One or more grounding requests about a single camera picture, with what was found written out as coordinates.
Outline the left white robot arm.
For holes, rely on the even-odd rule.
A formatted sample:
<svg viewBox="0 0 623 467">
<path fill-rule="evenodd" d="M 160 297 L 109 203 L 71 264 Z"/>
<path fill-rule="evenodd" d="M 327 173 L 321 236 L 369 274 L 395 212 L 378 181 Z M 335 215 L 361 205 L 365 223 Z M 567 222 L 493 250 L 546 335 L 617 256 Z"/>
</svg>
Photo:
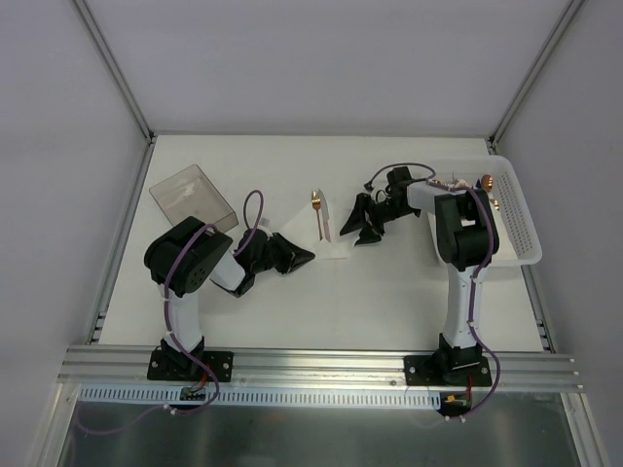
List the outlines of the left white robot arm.
<svg viewBox="0 0 623 467">
<path fill-rule="evenodd" d="M 290 274 L 315 258 L 282 234 L 258 227 L 244 232 L 237 249 L 232 244 L 227 234 L 189 216 L 155 239 L 145 253 L 144 265 L 165 303 L 164 342 L 174 349 L 168 364 L 180 378 L 192 379 L 202 371 L 198 291 L 205 281 L 240 297 L 258 274 Z"/>
</svg>

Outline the white paper napkin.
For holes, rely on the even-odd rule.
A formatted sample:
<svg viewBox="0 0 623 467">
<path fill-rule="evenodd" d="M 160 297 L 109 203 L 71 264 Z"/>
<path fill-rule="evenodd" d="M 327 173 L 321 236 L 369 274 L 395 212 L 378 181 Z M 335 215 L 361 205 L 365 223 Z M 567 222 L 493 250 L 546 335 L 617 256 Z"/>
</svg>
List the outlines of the white paper napkin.
<svg viewBox="0 0 623 467">
<path fill-rule="evenodd" d="M 340 236 L 340 229 L 348 218 L 349 212 L 327 198 L 331 211 L 332 242 L 323 236 L 318 237 L 315 212 L 310 201 L 284 227 L 280 234 L 295 245 L 311 251 L 317 260 L 343 260 L 350 256 L 356 241 L 356 234 Z"/>
</svg>

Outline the pink handled knife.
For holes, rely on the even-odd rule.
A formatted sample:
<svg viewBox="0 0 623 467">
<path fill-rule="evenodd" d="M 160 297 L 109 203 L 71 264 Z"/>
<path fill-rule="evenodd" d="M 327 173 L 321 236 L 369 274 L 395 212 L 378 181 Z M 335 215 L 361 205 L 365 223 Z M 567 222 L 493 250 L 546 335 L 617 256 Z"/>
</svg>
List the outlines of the pink handled knife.
<svg viewBox="0 0 623 467">
<path fill-rule="evenodd" d="M 332 228 L 331 228 L 331 211 L 329 202 L 321 190 L 317 191 L 317 195 L 320 199 L 320 212 L 321 212 L 321 225 L 323 229 L 324 238 L 331 243 L 332 242 Z"/>
</svg>

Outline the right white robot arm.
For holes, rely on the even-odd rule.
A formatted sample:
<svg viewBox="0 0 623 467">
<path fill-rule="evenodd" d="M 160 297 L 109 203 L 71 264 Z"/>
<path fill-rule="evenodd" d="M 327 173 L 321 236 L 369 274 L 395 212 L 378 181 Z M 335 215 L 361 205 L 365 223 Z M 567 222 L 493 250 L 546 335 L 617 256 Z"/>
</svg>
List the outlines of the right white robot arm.
<svg viewBox="0 0 623 467">
<path fill-rule="evenodd" d="M 448 310 L 438 348 L 416 366 L 415 374 L 458 384 L 479 372 L 486 349 L 478 335 L 482 283 L 499 248 L 486 193 L 439 183 L 435 170 L 419 162 L 393 163 L 384 170 L 384 199 L 371 196 L 373 182 L 368 181 L 340 234 L 357 232 L 358 245 L 372 244 L 381 241 L 390 221 L 424 211 L 434 215 L 437 251 L 448 269 Z"/>
</svg>

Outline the gold fork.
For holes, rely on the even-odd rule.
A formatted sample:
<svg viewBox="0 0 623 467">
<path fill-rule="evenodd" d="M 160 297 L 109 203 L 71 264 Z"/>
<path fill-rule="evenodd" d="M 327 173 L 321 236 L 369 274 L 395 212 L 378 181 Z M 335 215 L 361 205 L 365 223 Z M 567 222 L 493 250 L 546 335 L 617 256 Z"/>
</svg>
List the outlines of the gold fork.
<svg viewBox="0 0 623 467">
<path fill-rule="evenodd" d="M 323 228 L 322 228 L 322 223 L 321 223 L 321 217 L 320 217 L 320 210 L 321 210 L 321 200 L 320 200 L 320 196 L 318 194 L 318 191 L 312 191 L 311 192 L 311 206 L 315 212 L 315 216 L 316 216 L 316 223 L 317 223 L 317 230 L 318 230 L 318 237 L 320 240 L 323 239 Z"/>
</svg>

